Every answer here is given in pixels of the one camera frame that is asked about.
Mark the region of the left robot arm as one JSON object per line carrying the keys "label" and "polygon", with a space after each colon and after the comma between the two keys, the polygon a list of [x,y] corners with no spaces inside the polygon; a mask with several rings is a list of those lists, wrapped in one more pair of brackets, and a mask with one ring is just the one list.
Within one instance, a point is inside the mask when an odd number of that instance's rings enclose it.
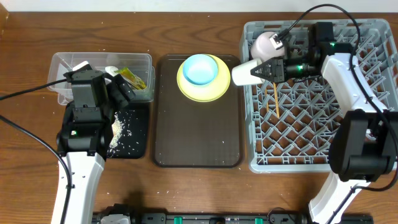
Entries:
{"label": "left robot arm", "polygon": [[73,101],[57,134],[61,160],[52,223],[91,223],[96,189],[113,139],[115,113],[135,94],[122,75],[83,68],[64,74]]}

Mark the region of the white bowl with rice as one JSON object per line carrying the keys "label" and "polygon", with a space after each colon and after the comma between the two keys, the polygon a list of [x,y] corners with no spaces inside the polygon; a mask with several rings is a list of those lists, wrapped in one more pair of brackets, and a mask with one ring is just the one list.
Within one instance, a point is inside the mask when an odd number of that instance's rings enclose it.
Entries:
{"label": "white bowl with rice", "polygon": [[270,37],[273,34],[274,32],[264,32],[254,41],[250,49],[253,59],[261,59],[265,62],[274,57],[284,56],[284,48],[276,49],[271,42]]}

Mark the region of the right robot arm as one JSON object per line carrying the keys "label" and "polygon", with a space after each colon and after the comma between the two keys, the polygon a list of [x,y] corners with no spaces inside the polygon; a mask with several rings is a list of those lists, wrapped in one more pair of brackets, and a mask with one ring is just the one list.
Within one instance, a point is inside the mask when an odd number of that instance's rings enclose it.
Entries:
{"label": "right robot arm", "polygon": [[272,58],[250,73],[274,83],[303,78],[316,71],[330,85],[343,113],[328,150],[331,172],[308,204],[314,223],[339,223],[362,190],[389,174],[397,160],[397,112],[373,93],[358,65],[356,47],[321,41],[302,59]]}

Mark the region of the green yellow snack wrapper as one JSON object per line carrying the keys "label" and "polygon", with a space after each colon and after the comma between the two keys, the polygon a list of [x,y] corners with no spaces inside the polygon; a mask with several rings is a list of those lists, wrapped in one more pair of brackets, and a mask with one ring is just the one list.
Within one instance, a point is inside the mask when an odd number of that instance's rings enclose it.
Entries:
{"label": "green yellow snack wrapper", "polygon": [[133,74],[127,67],[116,70],[116,73],[120,74],[134,89],[144,90],[147,87],[145,82],[140,77]]}

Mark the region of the light blue saucer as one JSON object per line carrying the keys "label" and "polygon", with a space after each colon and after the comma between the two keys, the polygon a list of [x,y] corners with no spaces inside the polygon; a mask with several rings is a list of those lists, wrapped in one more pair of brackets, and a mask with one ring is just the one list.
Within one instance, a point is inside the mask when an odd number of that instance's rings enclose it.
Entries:
{"label": "light blue saucer", "polygon": [[191,84],[207,85],[216,78],[218,65],[215,59],[208,54],[195,54],[184,61],[182,73]]}

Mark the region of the white cup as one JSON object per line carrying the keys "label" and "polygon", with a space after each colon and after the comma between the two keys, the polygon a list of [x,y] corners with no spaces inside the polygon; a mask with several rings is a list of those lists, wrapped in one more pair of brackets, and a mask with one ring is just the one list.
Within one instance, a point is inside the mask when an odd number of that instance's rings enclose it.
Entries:
{"label": "white cup", "polygon": [[257,58],[234,67],[231,72],[234,84],[236,86],[263,84],[264,79],[251,75],[251,70],[261,63],[262,61]]}

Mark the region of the wooden chopstick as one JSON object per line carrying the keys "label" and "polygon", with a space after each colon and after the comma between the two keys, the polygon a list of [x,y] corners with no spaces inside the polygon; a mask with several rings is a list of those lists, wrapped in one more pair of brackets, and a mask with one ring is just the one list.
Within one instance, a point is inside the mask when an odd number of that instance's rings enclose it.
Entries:
{"label": "wooden chopstick", "polygon": [[280,112],[279,112],[279,99],[278,99],[278,94],[277,94],[277,85],[276,83],[273,83],[273,89],[274,89],[274,99],[275,99],[275,112],[277,115],[277,118],[280,118]]}
{"label": "wooden chopstick", "polygon": [[264,103],[266,106],[266,113],[268,113],[269,112],[269,100],[268,100],[267,86],[264,89]]}

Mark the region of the yellow-green plate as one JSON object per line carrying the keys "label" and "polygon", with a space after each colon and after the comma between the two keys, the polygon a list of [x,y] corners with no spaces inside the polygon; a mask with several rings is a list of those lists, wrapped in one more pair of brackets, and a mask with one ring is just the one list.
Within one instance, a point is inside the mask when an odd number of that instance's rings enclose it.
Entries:
{"label": "yellow-green plate", "polygon": [[180,91],[189,99],[198,102],[209,102],[221,97],[229,88],[231,75],[228,66],[220,58],[213,57],[218,65],[218,74],[216,78],[207,85],[194,85],[188,82],[182,73],[183,63],[177,72],[177,85]]}

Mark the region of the white tissue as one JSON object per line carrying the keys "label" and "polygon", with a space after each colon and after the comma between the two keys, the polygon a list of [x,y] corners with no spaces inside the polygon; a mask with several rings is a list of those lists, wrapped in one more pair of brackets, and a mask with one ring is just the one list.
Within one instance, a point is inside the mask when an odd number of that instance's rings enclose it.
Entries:
{"label": "white tissue", "polygon": [[116,75],[119,75],[119,72],[118,72],[119,69],[115,66],[107,66],[107,67],[105,67],[105,71],[113,77],[115,77]]}

